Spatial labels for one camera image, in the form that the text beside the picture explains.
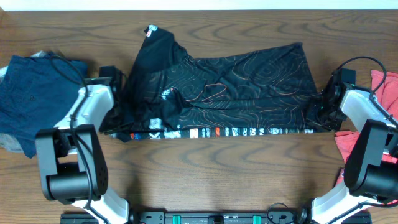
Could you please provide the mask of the red printed t-shirt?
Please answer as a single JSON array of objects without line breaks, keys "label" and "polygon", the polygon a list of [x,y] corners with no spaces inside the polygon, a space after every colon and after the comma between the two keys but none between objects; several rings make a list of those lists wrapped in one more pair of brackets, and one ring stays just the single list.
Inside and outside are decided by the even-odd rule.
[{"label": "red printed t-shirt", "polygon": [[[376,86],[382,81],[383,73],[377,70],[371,70],[371,88],[375,89]],[[397,73],[387,72],[387,77],[382,86],[376,91],[376,97],[381,106],[387,112],[393,115],[397,121]],[[351,154],[356,141],[358,140],[358,131],[338,131],[335,133],[335,142],[342,155],[344,163],[346,163],[349,155]],[[384,154],[383,161],[397,164],[397,158]],[[340,173],[336,179],[335,185],[343,182],[344,168],[340,169]]]}]

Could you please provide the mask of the black patterned jersey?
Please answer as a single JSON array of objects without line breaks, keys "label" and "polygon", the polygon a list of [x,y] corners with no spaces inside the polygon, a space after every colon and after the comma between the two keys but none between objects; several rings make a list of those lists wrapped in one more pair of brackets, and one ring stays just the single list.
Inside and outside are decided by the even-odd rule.
[{"label": "black patterned jersey", "polygon": [[173,33],[149,25],[121,104],[123,142],[311,133],[305,107],[317,88],[302,44],[194,58]]}]

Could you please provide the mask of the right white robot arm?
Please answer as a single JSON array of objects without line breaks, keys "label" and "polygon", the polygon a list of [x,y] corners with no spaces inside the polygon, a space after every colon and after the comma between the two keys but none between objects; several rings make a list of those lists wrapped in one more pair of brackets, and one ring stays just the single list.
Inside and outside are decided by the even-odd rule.
[{"label": "right white robot arm", "polygon": [[344,181],[312,200],[302,212],[304,223],[342,223],[369,207],[397,206],[397,121],[377,102],[370,90],[345,84],[340,111],[359,131],[344,169]]}]

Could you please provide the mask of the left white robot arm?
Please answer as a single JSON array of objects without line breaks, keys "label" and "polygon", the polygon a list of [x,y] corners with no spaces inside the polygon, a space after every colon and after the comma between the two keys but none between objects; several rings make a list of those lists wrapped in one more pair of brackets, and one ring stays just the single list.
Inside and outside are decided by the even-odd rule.
[{"label": "left white robot arm", "polygon": [[73,205],[98,223],[128,223],[129,203],[109,185],[98,131],[114,106],[112,77],[85,78],[78,98],[54,127],[41,129],[35,146],[44,197]]}]

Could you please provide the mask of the folded navy blue garment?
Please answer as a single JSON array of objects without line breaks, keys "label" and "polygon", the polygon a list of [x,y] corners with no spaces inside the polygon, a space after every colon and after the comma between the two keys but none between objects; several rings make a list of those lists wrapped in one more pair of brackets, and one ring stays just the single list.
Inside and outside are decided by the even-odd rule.
[{"label": "folded navy blue garment", "polygon": [[51,58],[13,55],[1,82],[1,132],[16,138],[28,158],[36,155],[35,135],[54,127],[78,97],[88,66]]}]

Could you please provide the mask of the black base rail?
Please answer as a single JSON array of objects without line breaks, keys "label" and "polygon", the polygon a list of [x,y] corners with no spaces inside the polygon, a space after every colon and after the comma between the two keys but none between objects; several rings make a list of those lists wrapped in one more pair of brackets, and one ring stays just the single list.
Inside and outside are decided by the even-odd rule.
[{"label": "black base rail", "polygon": [[[87,213],[61,214],[60,224],[89,224],[99,221]],[[299,221],[299,215],[293,210],[271,210],[266,213],[169,213],[149,211],[133,213],[127,223],[143,224],[265,224],[265,223],[310,223]],[[372,224],[369,212],[359,212],[342,221],[349,224]]]}]

